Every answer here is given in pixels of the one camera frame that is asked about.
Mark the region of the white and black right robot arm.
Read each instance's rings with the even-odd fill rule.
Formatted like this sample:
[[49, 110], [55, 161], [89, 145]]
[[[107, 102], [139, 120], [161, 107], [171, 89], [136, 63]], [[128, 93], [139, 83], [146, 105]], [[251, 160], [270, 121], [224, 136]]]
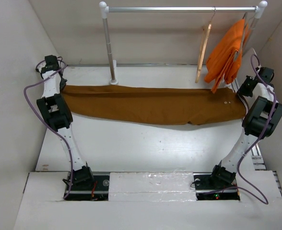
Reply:
[[237, 91], [240, 99], [251, 97], [255, 100], [243, 119], [243, 129], [238, 141], [230, 153], [215, 165], [209, 176], [209, 183], [213, 188], [225, 188], [232, 184], [244, 157], [255, 144], [273, 133], [282, 117], [282, 104], [278, 103], [274, 87], [270, 83], [274, 70], [257, 67], [255, 73], [255, 77], [246, 76]]

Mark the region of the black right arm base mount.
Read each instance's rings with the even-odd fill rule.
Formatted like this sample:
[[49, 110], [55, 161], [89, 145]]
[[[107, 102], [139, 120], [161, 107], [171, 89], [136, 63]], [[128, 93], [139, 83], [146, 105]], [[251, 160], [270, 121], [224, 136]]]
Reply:
[[240, 200], [236, 184], [214, 181], [211, 173], [193, 173], [191, 188], [195, 188], [198, 201]]

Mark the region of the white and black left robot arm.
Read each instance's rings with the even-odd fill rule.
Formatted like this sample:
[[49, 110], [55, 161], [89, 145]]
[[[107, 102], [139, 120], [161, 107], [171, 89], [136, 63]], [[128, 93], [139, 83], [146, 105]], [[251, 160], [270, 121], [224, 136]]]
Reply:
[[94, 186], [94, 176], [77, 147], [71, 128], [73, 117], [61, 94], [67, 82], [63, 78], [64, 67], [61, 66], [59, 58], [54, 55], [46, 56], [42, 63], [43, 66], [38, 64], [36, 67], [36, 71], [45, 81], [43, 95], [36, 101], [37, 107], [44, 122], [59, 136], [68, 155], [72, 173], [71, 178], [65, 182], [89, 190]]

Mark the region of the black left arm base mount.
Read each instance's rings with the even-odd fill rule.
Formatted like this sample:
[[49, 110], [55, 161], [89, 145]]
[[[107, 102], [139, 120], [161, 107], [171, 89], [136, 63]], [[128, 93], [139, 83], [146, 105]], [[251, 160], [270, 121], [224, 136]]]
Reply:
[[67, 201], [107, 201], [110, 184], [109, 172], [94, 172], [93, 179], [74, 183]]

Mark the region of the brown trousers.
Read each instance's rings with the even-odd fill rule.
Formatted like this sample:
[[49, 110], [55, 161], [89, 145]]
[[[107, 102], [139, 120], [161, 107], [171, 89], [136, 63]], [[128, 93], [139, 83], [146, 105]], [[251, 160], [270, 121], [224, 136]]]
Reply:
[[117, 85], [72, 86], [62, 91], [79, 115], [151, 125], [204, 125], [241, 119], [243, 102], [228, 88], [136, 88]]

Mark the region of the wooden hanger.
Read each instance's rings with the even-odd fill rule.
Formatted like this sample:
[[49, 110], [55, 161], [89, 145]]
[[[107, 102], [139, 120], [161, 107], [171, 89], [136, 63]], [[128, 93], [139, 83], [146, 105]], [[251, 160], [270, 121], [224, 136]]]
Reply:
[[213, 13], [211, 19], [203, 27], [203, 33], [202, 33], [201, 43], [200, 43], [199, 58], [198, 58], [198, 63], [197, 63], [197, 72], [196, 72], [196, 78], [195, 78], [196, 83], [198, 83], [199, 80], [200, 80], [200, 74], [201, 74], [201, 70], [202, 70], [202, 66], [203, 66], [205, 52], [206, 52], [206, 48], [207, 48], [207, 44], [208, 44], [209, 35], [210, 35], [210, 32], [211, 32], [212, 20], [213, 20], [215, 14], [216, 14], [216, 7], [214, 7], [214, 13]]

